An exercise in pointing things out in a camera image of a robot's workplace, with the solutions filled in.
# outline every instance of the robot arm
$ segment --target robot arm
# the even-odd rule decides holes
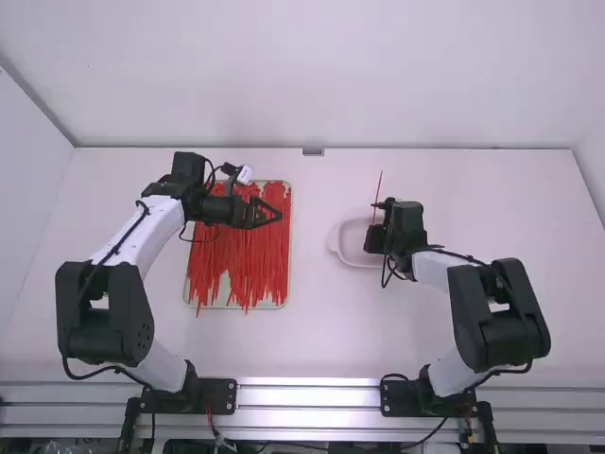
[[[370,226],[364,250],[383,253],[408,280],[450,297],[456,348],[421,371],[436,396],[463,393],[494,371],[548,354],[548,329],[521,261],[488,265],[429,245],[423,206],[415,201],[388,198],[376,206],[385,219]]]
[[[262,200],[249,202],[233,185],[251,179],[247,166],[225,163],[230,175],[226,194],[211,194],[215,170],[204,180],[207,160],[176,152],[172,171],[150,184],[137,201],[137,212],[89,260],[65,262],[56,274],[58,340],[69,376],[68,358],[89,364],[117,364],[154,390],[178,393],[191,363],[170,354],[154,339],[154,322],[143,281],[164,244],[189,220],[254,229],[278,221],[282,214]],[[94,307],[108,296],[109,307]]]

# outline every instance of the white bowl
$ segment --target white bowl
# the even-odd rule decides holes
[[[382,223],[384,217],[376,215],[375,223]],[[366,241],[372,216],[351,215],[335,225],[328,236],[327,246],[338,254],[340,260],[351,267],[382,268],[383,256],[366,253],[363,244]]]

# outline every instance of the metal frame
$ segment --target metal frame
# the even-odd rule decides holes
[[[215,419],[235,440],[412,442],[440,421],[383,417],[375,379],[237,380],[237,411]],[[0,437],[117,438],[126,401],[139,392],[138,385],[119,381],[0,382]],[[502,443],[605,444],[605,388],[485,385],[477,398],[492,402]],[[149,415],[139,418],[137,437],[150,436],[150,422]],[[158,415],[156,438],[212,435],[206,416]],[[432,440],[457,439],[458,421],[451,420]]]

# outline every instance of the white table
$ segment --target white table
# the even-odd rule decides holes
[[[233,437],[411,441],[436,425],[382,418],[373,386],[389,372],[416,375],[453,345],[447,298],[409,283],[382,290],[379,271],[352,270],[325,247],[340,218],[369,210],[384,169],[382,197],[420,201],[430,241],[477,257],[515,256],[526,265],[552,351],[531,374],[481,388],[493,401],[500,439],[604,441],[605,234],[571,151],[329,148],[321,158],[299,149],[199,152],[215,163],[245,162],[257,178],[284,179],[293,190],[285,307],[248,316],[209,309],[196,319],[182,302],[189,245],[177,238],[146,280],[156,337],[201,374],[234,376],[245,385],[236,415],[219,420]],[[102,381],[117,384],[67,384],[56,347],[54,272],[111,237],[171,159],[172,150],[139,148],[86,149],[74,158],[4,334],[0,380],[10,384],[0,395],[29,405],[5,409],[0,436],[55,434],[58,422],[63,434],[117,436],[122,404],[137,388],[115,376]],[[301,376],[317,378],[290,378]],[[72,401],[88,405],[65,406]],[[52,402],[63,405],[47,407]],[[148,420],[142,422],[139,433],[148,435]],[[159,424],[160,437],[208,436],[196,417],[166,416]],[[436,439],[453,440],[455,427]]]

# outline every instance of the white backdrop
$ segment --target white backdrop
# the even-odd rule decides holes
[[[0,67],[0,340],[72,152],[69,142]]]
[[[598,0],[4,0],[83,146],[573,148],[605,210]]]

